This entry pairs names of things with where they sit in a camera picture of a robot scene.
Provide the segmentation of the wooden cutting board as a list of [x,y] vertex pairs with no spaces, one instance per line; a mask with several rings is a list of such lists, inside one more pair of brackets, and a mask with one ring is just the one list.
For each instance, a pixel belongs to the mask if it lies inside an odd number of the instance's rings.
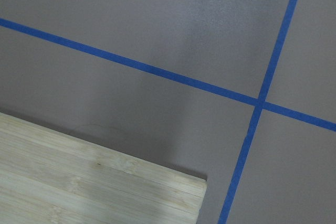
[[1,114],[1,223],[196,223],[207,182]]

